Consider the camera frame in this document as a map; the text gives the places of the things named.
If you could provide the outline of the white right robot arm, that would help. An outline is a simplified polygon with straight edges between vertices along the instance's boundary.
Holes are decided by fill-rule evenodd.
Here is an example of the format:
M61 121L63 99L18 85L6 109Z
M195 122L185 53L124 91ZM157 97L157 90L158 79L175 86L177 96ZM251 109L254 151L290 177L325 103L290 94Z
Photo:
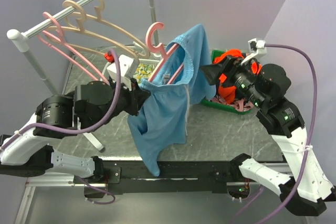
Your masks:
M231 160L230 176L248 178L273 191L296 216L319 216L326 203L335 201L335 187L323 173L312 147L299 109L285 98L291 85L285 70L276 64L257 66L242 64L241 58L227 56L200 70L210 85L221 76L257 108L256 117L280 147L291 175L277 172L247 154Z

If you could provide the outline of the light blue shorts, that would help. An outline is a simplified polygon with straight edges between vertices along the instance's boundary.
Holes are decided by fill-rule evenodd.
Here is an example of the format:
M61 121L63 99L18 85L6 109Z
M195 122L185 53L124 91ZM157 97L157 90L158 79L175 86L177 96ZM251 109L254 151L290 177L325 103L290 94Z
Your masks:
M149 172L158 177L159 153L172 144L186 143L190 107L213 98L215 86L208 84L200 66L211 64L205 28L197 24L168 45L178 48L153 81L142 79L140 88L151 92L137 116L128 117L136 148Z

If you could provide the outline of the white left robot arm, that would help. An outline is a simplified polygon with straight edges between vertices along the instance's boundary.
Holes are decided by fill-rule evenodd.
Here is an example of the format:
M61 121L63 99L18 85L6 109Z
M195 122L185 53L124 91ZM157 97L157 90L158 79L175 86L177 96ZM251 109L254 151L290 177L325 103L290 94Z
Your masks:
M77 136L79 129L93 132L97 124L115 104L106 123L122 111L138 115L148 90L139 87L135 79L131 88L110 81L80 84L65 95L53 95L43 101L29 121L14 135L1 135L1 174L16 177L36 177L46 171L73 174L93 183L103 180L107 170L97 156L80 158L61 153L53 145L65 137Z

